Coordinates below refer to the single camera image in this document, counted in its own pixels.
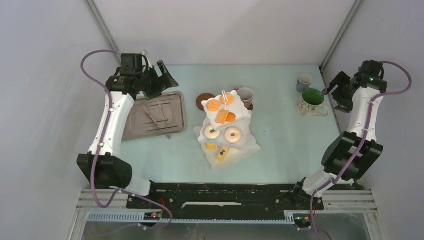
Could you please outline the dark brown round coaster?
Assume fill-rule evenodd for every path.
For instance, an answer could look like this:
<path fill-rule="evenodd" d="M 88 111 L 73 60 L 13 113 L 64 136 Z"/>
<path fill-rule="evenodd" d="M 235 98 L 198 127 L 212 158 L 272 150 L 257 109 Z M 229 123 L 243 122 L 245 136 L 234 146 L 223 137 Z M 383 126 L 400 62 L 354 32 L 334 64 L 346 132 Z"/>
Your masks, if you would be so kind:
<path fill-rule="evenodd" d="M 204 111 L 204 106 L 202 105 L 202 101 L 208 101 L 209 99 L 214 98 L 215 96 L 211 93 L 202 93 L 196 98 L 196 106 L 199 110 Z"/>

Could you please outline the green-inside floral mug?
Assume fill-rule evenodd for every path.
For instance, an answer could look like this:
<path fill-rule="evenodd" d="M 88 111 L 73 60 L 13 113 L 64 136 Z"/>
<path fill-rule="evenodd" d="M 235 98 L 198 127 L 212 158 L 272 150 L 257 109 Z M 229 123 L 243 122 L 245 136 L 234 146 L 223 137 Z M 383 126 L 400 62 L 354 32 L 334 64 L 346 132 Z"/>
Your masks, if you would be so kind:
<path fill-rule="evenodd" d="M 322 93 L 314 88 L 305 90 L 296 105 L 296 112 L 303 117 L 326 117 L 330 109 L 324 104 Z"/>

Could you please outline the small orange round cookie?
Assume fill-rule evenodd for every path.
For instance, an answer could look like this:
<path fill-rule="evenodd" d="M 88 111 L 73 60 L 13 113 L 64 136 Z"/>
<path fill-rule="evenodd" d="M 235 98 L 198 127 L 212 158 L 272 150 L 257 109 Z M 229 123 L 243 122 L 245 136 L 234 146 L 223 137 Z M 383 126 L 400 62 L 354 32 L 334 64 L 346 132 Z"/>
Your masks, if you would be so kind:
<path fill-rule="evenodd" d="M 221 96 L 220 100 L 224 105 L 230 106 L 234 102 L 234 97 L 230 93 L 225 93 L 225 95 Z"/>

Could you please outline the yellow square cake piece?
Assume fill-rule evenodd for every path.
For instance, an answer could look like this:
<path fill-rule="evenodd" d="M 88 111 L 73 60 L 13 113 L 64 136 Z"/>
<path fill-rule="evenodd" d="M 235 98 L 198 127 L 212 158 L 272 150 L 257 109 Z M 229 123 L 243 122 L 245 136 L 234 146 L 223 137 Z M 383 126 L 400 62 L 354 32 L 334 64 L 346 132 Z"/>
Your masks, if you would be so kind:
<path fill-rule="evenodd" d="M 216 118 L 215 118 L 215 122 L 218 124 L 225 124 L 229 115 L 229 111 L 228 110 L 220 110 L 219 113 L 217 114 Z"/>

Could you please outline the white chocolate-hole donut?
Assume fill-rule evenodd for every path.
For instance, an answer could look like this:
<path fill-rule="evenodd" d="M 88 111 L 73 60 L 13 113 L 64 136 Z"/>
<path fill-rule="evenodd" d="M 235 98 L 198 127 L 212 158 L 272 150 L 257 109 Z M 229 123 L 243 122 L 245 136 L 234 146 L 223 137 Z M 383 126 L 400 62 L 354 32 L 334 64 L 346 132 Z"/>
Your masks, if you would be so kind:
<path fill-rule="evenodd" d="M 215 130 L 214 127 L 210 124 L 207 125 L 203 130 L 203 135 L 208 140 L 215 140 L 221 135 L 220 130 Z"/>

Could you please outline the yellow swirl roll cake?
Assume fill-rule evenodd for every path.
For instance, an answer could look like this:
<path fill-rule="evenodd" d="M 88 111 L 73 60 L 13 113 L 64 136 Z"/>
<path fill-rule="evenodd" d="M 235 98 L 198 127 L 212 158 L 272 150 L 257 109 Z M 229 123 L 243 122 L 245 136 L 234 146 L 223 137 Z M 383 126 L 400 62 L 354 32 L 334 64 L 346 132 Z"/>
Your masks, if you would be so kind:
<path fill-rule="evenodd" d="M 209 144 L 209 143 L 206 144 L 207 150 L 215 150 L 216 148 L 217 148 L 216 144 Z"/>

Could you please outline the white three-tier cake stand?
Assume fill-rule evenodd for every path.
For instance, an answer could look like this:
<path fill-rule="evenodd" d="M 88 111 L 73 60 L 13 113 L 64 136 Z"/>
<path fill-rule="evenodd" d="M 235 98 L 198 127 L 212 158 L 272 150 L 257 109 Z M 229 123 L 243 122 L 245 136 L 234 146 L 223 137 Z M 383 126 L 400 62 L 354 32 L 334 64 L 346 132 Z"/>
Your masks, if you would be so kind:
<path fill-rule="evenodd" d="M 240 93 L 237 88 L 217 96 L 204 93 L 196 100 L 206 117 L 193 130 L 213 170 L 226 168 L 261 151 L 250 130 L 253 112 L 246 103 L 251 100 L 242 99 Z"/>

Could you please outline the white frosted donut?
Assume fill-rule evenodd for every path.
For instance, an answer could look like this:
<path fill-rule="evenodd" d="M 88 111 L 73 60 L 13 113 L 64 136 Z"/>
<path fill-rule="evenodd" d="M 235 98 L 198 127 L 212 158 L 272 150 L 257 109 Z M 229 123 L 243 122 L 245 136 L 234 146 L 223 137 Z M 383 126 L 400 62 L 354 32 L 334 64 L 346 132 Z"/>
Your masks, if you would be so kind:
<path fill-rule="evenodd" d="M 241 131 L 236 127 L 228 127 L 224 133 L 224 138 L 226 142 L 230 144 L 238 143 L 242 138 Z"/>

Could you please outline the yellow cake with berries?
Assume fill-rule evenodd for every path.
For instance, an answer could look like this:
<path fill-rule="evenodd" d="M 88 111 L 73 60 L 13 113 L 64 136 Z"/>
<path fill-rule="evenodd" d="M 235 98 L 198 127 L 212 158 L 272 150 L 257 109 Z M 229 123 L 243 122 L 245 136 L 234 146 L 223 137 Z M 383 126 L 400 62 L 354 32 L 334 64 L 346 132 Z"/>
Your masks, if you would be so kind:
<path fill-rule="evenodd" d="M 225 158 L 227 157 L 227 155 L 228 155 L 229 151 L 230 151 L 230 148 L 223 146 L 223 147 L 219 150 L 219 152 L 218 152 L 218 154 L 217 154 L 217 156 L 216 156 L 216 159 L 217 159 L 219 162 L 223 162 L 223 161 L 225 160 Z"/>

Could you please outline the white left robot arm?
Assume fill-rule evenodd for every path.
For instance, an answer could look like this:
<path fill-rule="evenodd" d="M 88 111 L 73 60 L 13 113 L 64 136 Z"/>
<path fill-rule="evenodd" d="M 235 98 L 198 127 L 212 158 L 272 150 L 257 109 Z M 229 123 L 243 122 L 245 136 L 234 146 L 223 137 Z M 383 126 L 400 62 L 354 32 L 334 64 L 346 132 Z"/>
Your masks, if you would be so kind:
<path fill-rule="evenodd" d="M 77 157 L 77 165 L 93 191 L 111 188 L 130 192 L 139 195 L 138 201 L 145 208 L 153 208 L 158 202 L 158 194 L 150 190 L 152 182 L 135 176 L 132 166 L 121 158 L 123 135 L 130 111 L 140 93 L 147 100 L 152 100 L 179 84 L 162 60 L 152 64 L 142 53 L 122 53 L 121 66 L 106 83 L 102 83 L 84 68 L 85 61 L 99 53 L 100 50 L 92 51 L 80 62 L 83 74 L 104 90 L 105 103 L 93 143 L 87 153 Z"/>

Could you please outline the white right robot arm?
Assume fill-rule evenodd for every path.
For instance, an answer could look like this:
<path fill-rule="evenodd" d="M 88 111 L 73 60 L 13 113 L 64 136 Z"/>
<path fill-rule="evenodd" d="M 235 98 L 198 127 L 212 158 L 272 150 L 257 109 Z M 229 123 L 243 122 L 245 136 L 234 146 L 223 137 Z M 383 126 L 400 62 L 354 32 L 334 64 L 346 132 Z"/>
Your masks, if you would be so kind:
<path fill-rule="evenodd" d="M 336 110 L 349 113 L 347 130 L 327 148 L 323 168 L 305 178 L 302 189 L 291 194 L 291 204 L 304 209 L 311 196 L 319 198 L 339 181 L 359 180 L 381 156 L 384 147 L 377 143 L 378 108 L 387 90 L 383 63 L 366 60 L 353 76 L 339 72 L 323 91 L 336 101 Z"/>

